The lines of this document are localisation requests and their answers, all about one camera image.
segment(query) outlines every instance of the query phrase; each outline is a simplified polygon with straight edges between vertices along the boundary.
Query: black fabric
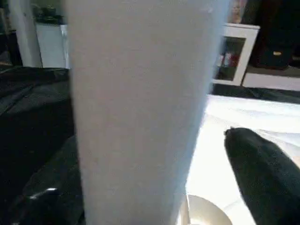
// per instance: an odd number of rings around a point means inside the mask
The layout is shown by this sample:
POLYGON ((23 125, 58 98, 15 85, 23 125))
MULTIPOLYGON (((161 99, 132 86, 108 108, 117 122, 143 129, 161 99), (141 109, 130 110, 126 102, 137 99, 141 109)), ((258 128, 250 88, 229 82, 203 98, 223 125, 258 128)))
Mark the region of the black fabric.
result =
POLYGON ((0 54, 4 51, 9 52, 6 63, 14 66, 23 65, 15 31, 10 32, 8 35, 0 34, 0 54))
POLYGON ((10 207, 6 225, 76 225, 84 220, 75 137, 36 172, 10 207))
POLYGON ((225 148, 257 225, 300 224, 300 170, 272 142, 246 128, 226 131, 225 148))
POLYGON ((246 88, 243 86, 214 84, 212 95, 251 98, 275 102, 288 102, 300 104, 300 91, 276 90, 267 88, 246 88))
POLYGON ((0 67, 0 218, 74 135, 68 70, 0 67))

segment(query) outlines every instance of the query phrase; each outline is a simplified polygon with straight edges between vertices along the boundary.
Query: black object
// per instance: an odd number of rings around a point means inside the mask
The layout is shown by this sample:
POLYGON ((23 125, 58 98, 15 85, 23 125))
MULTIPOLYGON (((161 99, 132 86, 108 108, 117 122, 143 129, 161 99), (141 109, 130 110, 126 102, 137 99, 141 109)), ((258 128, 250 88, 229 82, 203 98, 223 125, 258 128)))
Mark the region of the black object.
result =
POLYGON ((247 0, 241 24, 254 24, 262 0, 247 0))
POLYGON ((246 128, 225 133, 226 152, 257 225, 300 224, 300 170, 272 142, 246 128))
POLYGON ((300 104, 300 91, 214 84, 212 95, 300 104))
POLYGON ((74 135, 68 70, 0 66, 0 124, 1 220, 32 174, 74 135))
POLYGON ((56 8, 43 7, 40 10, 34 11, 36 22, 47 24, 64 24, 63 16, 56 14, 56 8))
POLYGON ((0 34, 0 62, 14 66, 22 66, 21 54, 15 32, 0 34), (5 60, 2 54, 7 53, 5 60))
POLYGON ((6 213, 4 225, 77 225, 84 222, 75 137, 35 173, 6 213))
POLYGON ((292 61, 290 62, 290 66, 300 68, 300 42, 298 43, 298 46, 296 47, 292 61))
POLYGON ((261 29, 251 63, 255 67, 287 68, 300 38, 300 1, 263 0, 255 23, 261 29))

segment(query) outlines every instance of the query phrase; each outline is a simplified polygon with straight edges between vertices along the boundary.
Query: white shelf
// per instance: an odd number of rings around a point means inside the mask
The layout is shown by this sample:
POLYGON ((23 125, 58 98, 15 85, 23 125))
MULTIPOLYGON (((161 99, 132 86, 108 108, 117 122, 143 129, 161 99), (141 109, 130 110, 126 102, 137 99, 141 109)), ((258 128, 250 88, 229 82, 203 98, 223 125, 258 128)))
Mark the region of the white shelf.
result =
POLYGON ((243 82, 248 88, 270 88, 300 91, 300 69, 263 69, 249 66, 243 82))
POLYGON ((245 43, 240 53, 239 64, 236 68, 233 80, 228 81, 213 79, 213 83, 240 86, 260 27, 254 25, 226 23, 224 28, 225 37, 242 38, 245 39, 245 43))
POLYGON ((253 30, 260 29, 260 26, 240 24, 240 23, 225 23, 225 27, 245 28, 245 29, 253 29, 253 30))

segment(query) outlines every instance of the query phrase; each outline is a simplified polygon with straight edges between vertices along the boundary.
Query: white cabinet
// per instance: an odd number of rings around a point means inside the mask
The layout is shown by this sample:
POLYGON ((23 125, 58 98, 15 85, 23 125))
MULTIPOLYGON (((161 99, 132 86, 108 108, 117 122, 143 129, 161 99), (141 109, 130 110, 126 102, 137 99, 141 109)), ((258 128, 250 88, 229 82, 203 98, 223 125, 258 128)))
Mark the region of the white cabinet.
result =
POLYGON ((288 67, 285 70, 274 70, 247 67, 243 86, 248 88, 268 88, 300 91, 300 69, 288 67))
POLYGON ((37 39, 44 68, 70 68, 66 25, 37 23, 37 39))
POLYGON ((227 23, 214 83, 241 85, 259 26, 227 23))

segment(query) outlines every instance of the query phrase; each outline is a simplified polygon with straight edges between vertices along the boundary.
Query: shelf item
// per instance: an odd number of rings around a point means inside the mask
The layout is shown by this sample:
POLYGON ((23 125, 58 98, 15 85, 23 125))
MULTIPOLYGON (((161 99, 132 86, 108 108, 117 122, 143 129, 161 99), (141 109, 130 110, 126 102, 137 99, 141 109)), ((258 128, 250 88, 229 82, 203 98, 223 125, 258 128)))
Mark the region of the shelf item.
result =
POLYGON ((214 83, 241 85, 259 26, 226 23, 214 83))
POLYGON ((300 69, 274 70, 248 66, 243 86, 300 91, 300 69))
POLYGON ((228 22, 241 23, 248 0, 231 0, 228 22))

